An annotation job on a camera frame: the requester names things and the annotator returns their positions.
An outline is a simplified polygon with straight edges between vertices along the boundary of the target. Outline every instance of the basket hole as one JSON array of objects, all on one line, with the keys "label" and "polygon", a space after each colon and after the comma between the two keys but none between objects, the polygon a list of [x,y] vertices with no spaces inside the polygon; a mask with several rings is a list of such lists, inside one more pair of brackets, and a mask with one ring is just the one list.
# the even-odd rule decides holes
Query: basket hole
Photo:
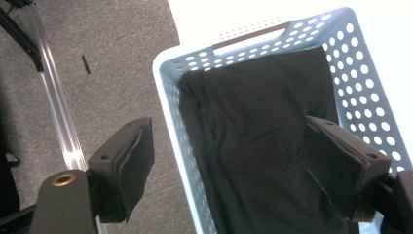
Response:
[{"label": "basket hole", "polygon": [[339,61],[339,62],[337,63],[337,67],[338,67],[340,70],[342,70],[342,69],[344,68],[344,63],[343,63],[342,61]]},{"label": "basket hole", "polygon": [[307,24],[313,24],[313,23],[315,23],[316,21],[317,21],[317,19],[313,18],[313,19],[310,19],[310,20],[307,22]]},{"label": "basket hole", "polygon": [[375,137],[374,137],[374,142],[375,142],[376,144],[378,144],[378,145],[381,145],[381,144],[383,143],[382,139],[379,138],[378,136],[375,136]]},{"label": "basket hole", "polygon": [[370,123],[368,125],[371,131],[376,132],[377,131],[377,126],[374,123]]},{"label": "basket hole", "polygon": [[377,107],[376,113],[378,116],[383,117],[385,116],[385,110],[382,107]]},{"label": "basket hole", "polygon": [[342,79],[344,82],[347,82],[347,81],[349,80],[349,76],[347,76],[347,74],[343,74],[343,75],[341,75],[341,79]]},{"label": "basket hole", "polygon": [[364,58],[364,54],[361,51],[356,52],[356,59],[362,60]]},{"label": "basket hole", "polygon": [[400,155],[398,152],[396,152],[396,151],[393,151],[393,152],[392,152],[392,157],[393,157],[395,160],[397,160],[397,161],[400,161],[400,160],[401,160],[401,155]]},{"label": "basket hole", "polygon": [[335,39],[333,37],[330,38],[329,42],[331,46],[335,45]]},{"label": "basket hole", "polygon": [[356,83],[355,87],[357,91],[362,91],[362,85],[360,83]]},{"label": "basket hole", "polygon": [[346,92],[350,95],[353,92],[352,87],[350,86],[346,87]]},{"label": "basket hole", "polygon": [[391,136],[388,136],[388,137],[386,138],[386,142],[388,143],[388,145],[391,145],[391,146],[394,146],[394,145],[395,145],[395,140],[394,140],[394,138],[391,137]]},{"label": "basket hole", "polygon": [[371,100],[374,102],[379,101],[379,96],[376,93],[371,94]]},{"label": "basket hole", "polygon": [[374,87],[374,82],[371,79],[367,79],[365,81],[365,86],[367,86],[368,88],[373,88]]},{"label": "basket hole", "polygon": [[368,73],[368,66],[367,65],[362,65],[360,68],[361,73],[364,75]]},{"label": "basket hole", "polygon": [[346,53],[349,50],[349,46],[347,44],[341,45],[341,50]]},{"label": "basket hole", "polygon": [[371,113],[371,110],[365,109],[365,110],[364,110],[364,115],[365,115],[365,117],[367,117],[367,118],[371,118],[371,117],[373,116],[373,113]]},{"label": "basket hole", "polygon": [[358,118],[358,119],[361,118],[361,114],[360,114],[360,112],[359,112],[358,110],[355,111],[355,116],[356,116],[356,118]]},{"label": "basket hole", "polygon": [[383,129],[384,131],[389,131],[389,130],[390,130],[390,125],[389,125],[387,122],[383,122],[383,123],[381,124],[381,126],[382,126],[382,129]]},{"label": "basket hole", "polygon": [[325,25],[325,23],[321,22],[321,23],[317,24],[316,28],[321,28],[321,27],[323,27],[324,25]]},{"label": "basket hole", "polygon": [[334,50],[333,55],[338,58],[340,56],[340,52],[338,50]]},{"label": "basket hole", "polygon": [[353,37],[353,38],[352,38],[352,46],[353,46],[353,47],[358,46],[358,39],[357,39],[356,37]]},{"label": "basket hole", "polygon": [[353,77],[353,78],[357,78],[358,77],[358,73],[357,73],[357,71],[356,70],[352,70],[352,71],[350,71],[350,75]]},{"label": "basket hole", "polygon": [[322,20],[328,20],[330,18],[331,18],[331,14],[327,14],[327,15],[323,16],[321,19]]},{"label": "basket hole", "polygon": [[358,127],[361,129],[362,132],[365,131],[365,126],[363,124],[359,124]]},{"label": "basket hole", "polygon": [[344,38],[344,33],[343,33],[342,31],[338,31],[338,32],[337,32],[337,38],[338,38],[339,40],[343,40],[343,38]]},{"label": "basket hole", "polygon": [[351,23],[347,23],[346,30],[348,33],[353,33],[353,31],[355,30],[355,27]]},{"label": "basket hole", "polygon": [[352,65],[353,64],[353,59],[351,57],[346,58],[346,63],[347,65]]},{"label": "basket hole", "polygon": [[364,142],[366,142],[366,143],[370,143],[370,138],[367,137],[367,136],[364,136],[364,137],[362,138],[362,140],[364,140]]},{"label": "basket hole", "polygon": [[357,101],[356,101],[354,98],[352,98],[352,99],[350,100],[350,103],[352,104],[352,106],[356,106],[356,105],[357,105]]},{"label": "basket hole", "polygon": [[298,23],[296,23],[296,24],[294,25],[294,28],[299,28],[299,27],[301,27],[302,25],[303,25],[302,22],[298,22]]}]

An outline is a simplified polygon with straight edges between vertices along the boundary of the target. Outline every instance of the small black object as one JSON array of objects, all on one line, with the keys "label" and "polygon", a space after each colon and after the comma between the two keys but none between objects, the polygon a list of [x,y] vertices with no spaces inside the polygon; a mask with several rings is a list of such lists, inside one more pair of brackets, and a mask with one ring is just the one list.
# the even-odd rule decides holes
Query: small black object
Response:
[{"label": "small black object", "polygon": [[89,171],[99,183],[101,222],[128,221],[153,164],[150,118],[127,123],[97,150],[89,160]]},{"label": "small black object", "polygon": [[88,75],[91,74],[91,70],[89,69],[89,66],[88,66],[88,63],[86,62],[85,56],[82,56],[82,61],[83,61],[83,64],[85,65],[85,70],[88,73]]}]

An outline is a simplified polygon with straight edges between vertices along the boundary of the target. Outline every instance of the plastic basket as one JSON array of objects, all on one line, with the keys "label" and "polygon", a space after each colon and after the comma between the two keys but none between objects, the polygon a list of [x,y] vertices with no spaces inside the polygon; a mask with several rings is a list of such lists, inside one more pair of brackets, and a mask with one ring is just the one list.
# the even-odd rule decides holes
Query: plastic basket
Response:
[{"label": "plastic basket", "polygon": [[216,233],[216,229],[178,110],[177,83],[189,70],[208,71],[242,60],[323,46],[333,79],[340,126],[392,157],[393,174],[412,168],[353,10],[341,8],[284,23],[274,29],[281,27],[285,28],[281,36],[223,55],[216,54],[216,45],[195,50],[178,46],[161,52],[154,61],[158,93],[198,233]]}]

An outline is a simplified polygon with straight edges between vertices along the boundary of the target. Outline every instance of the gray carpet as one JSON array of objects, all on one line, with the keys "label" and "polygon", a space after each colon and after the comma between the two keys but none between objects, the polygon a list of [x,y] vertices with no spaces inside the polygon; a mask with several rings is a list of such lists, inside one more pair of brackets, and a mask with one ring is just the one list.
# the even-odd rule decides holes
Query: gray carpet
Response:
[{"label": "gray carpet", "polygon": [[[168,1],[45,0],[39,10],[87,158],[125,123],[153,120],[156,162],[144,197],[130,222],[108,225],[109,233],[194,233],[152,75],[155,56],[179,43]],[[24,208],[65,166],[40,77],[3,29],[0,56],[0,118],[21,159],[13,173]]]}]

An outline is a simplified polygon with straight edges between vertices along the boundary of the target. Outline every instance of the screw hole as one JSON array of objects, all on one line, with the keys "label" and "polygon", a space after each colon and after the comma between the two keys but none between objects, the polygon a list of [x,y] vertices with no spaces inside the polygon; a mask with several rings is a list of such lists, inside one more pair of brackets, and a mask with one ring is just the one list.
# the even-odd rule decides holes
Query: screw hole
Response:
[{"label": "screw hole", "polygon": [[74,174],[60,175],[52,181],[54,187],[61,187],[67,185],[75,180],[76,176]]},{"label": "screw hole", "polygon": [[377,155],[375,154],[367,154],[367,156],[371,159],[378,159]]}]

